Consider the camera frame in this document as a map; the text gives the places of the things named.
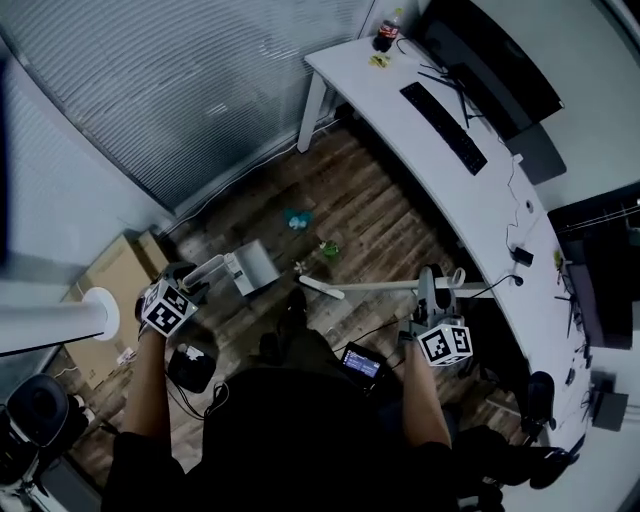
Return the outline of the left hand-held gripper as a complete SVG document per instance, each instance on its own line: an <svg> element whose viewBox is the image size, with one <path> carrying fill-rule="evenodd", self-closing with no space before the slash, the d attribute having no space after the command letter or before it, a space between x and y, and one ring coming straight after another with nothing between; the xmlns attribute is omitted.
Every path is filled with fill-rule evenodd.
<svg viewBox="0 0 640 512"><path fill-rule="evenodd" d="M174 334L207 303L209 283L199 283L192 291L184 278L196 269L187 261L172 262L141 294L141 323L160 334Z"/></svg>

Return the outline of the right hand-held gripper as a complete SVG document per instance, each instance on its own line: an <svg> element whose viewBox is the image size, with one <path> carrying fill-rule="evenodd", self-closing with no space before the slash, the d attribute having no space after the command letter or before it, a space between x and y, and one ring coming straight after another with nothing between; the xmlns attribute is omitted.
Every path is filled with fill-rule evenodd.
<svg viewBox="0 0 640 512"><path fill-rule="evenodd" d="M438 264L432 269L425 266L418 279L418 302L408 320L400 323L398 348L403 351L413 344L418 347L431 367L445 367L462 362L473 355L469 328L457 311L456 304L442 309L434 300L429 301L433 291L437 299L450 299L450 278Z"/></svg>

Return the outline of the grey white dustpan with handle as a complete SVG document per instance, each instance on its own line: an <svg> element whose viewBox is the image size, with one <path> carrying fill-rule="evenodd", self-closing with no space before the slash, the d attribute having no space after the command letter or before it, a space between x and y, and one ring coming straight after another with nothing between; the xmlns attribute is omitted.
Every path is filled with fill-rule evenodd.
<svg viewBox="0 0 640 512"><path fill-rule="evenodd" d="M185 290L191 290L196 285L209 282L222 271L233 280L242 296L248 296L280 277L265 246L256 239L232 252L218 254L197 266L182 279L183 287Z"/></svg>

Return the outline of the white long-handled broom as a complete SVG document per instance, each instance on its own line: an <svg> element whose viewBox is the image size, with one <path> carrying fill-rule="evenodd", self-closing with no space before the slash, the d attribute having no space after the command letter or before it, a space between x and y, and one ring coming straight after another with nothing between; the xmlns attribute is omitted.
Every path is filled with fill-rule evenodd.
<svg viewBox="0 0 640 512"><path fill-rule="evenodd" d="M461 298L469 298L475 290L471 287L471 284L465 285L464 280L466 273L463 269L459 268L455 271L454 275L450 278L450 290ZM329 295L333 298L342 300L345 298L346 291L395 291L395 290L409 290L415 295L418 295L418 279L408 281L389 281L389 282L374 282L374 283L356 283L356 284L328 284L318 280L315 280L309 276L301 275L298 279L299 283L317 290L321 293Z"/></svg>

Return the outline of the blue trash piece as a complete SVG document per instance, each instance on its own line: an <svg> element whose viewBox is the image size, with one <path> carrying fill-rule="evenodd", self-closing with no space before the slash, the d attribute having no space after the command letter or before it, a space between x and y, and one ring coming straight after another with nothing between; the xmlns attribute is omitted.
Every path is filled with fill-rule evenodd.
<svg viewBox="0 0 640 512"><path fill-rule="evenodd" d="M313 220L313 214L306 210L287 208L284 215L287 226L294 231L307 229Z"/></svg>

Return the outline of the person's right forearm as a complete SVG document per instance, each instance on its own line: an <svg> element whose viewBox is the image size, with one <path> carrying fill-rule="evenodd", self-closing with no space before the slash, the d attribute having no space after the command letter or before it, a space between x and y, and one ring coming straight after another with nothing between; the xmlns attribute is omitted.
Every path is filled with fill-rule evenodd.
<svg viewBox="0 0 640 512"><path fill-rule="evenodd" d="M416 342L405 346L403 387L403 426L410 445L439 443L450 448L433 371Z"/></svg>

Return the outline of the person's left forearm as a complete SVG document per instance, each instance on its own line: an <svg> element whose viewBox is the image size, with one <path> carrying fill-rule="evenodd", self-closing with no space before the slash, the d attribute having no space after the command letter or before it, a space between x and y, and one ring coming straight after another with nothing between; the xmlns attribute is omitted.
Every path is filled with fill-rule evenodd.
<svg viewBox="0 0 640 512"><path fill-rule="evenodd" d="M139 347L124 409L123 431L170 442L165 376L166 338L154 329L139 335Z"/></svg>

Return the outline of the slim cardboard box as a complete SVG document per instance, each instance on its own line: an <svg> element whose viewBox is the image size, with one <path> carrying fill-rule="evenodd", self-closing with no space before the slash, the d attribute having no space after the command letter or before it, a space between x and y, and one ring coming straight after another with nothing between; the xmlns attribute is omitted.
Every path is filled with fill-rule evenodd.
<svg viewBox="0 0 640 512"><path fill-rule="evenodd" d="M169 260L150 231L142 233L134 243L138 259L151 280L158 278Z"/></svg>

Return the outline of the white curved desk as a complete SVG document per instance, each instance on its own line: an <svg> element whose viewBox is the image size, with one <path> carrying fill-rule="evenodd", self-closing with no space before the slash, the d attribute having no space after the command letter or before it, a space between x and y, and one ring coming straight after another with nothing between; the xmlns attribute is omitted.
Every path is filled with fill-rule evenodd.
<svg viewBox="0 0 640 512"><path fill-rule="evenodd" d="M305 58L313 75L297 147L305 151L328 89L335 90L384 140L446 217L490 288L532 371L555 382L552 445L573 447L586 433L590 373L583 334L570 323L570 303L554 265L559 243L534 187L498 135L480 118L466 119L456 91L409 42L392 48L386 69L369 64L363 38ZM472 175L423 116L400 94L418 82L466 130L487 164ZM528 211L526 201L533 204ZM534 255L530 267L512 250ZM511 275L524 284L516 286Z"/></svg>

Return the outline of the person's right leg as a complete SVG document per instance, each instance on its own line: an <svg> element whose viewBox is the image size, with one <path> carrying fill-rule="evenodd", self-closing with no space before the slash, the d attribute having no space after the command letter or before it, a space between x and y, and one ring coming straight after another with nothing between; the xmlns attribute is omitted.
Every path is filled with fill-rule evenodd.
<svg viewBox="0 0 640 512"><path fill-rule="evenodd" d="M283 367L344 378L339 359L328 341L308 327L306 295L295 287L287 297L277 324L279 359Z"/></svg>

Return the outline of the small black screen device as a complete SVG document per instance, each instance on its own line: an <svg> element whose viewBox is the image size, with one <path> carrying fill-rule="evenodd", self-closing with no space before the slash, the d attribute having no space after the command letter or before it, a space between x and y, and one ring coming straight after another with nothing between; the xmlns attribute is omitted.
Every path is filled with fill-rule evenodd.
<svg viewBox="0 0 640 512"><path fill-rule="evenodd" d="M365 392L370 392L385 372L386 359L355 342L345 346L340 362L346 374Z"/></svg>

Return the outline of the white pole with round base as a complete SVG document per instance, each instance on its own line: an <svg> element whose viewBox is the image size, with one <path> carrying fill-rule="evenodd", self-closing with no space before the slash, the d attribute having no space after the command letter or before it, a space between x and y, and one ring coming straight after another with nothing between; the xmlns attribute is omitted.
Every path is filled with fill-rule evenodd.
<svg viewBox="0 0 640 512"><path fill-rule="evenodd" d="M37 307L0 307L0 356L83 339L108 341L118 332L120 312L106 289L89 289L81 302Z"/></svg>

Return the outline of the black keyboard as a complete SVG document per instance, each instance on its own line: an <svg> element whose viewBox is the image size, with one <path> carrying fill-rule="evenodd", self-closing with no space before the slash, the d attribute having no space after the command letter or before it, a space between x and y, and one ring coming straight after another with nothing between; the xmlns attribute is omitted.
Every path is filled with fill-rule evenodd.
<svg viewBox="0 0 640 512"><path fill-rule="evenodd" d="M472 175L477 175L487 159L452 115L420 83L411 83L400 94L431 124Z"/></svg>

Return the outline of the black office chair with headrest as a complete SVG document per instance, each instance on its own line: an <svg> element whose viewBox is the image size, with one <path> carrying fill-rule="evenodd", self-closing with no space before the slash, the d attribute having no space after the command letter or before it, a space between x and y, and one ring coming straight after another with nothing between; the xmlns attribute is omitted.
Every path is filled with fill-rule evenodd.
<svg viewBox="0 0 640 512"><path fill-rule="evenodd" d="M47 374L36 374L0 404L0 510L28 512L43 491L43 473L95 419L82 397Z"/></svg>

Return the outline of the dark cola bottle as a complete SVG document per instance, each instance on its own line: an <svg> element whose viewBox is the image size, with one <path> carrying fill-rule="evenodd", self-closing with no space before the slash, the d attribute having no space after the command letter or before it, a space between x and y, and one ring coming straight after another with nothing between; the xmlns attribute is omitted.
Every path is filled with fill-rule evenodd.
<svg viewBox="0 0 640 512"><path fill-rule="evenodd" d="M400 30L402 15L403 9L398 7L394 9L390 16L383 19L372 41L375 51L386 53L391 48Z"/></svg>

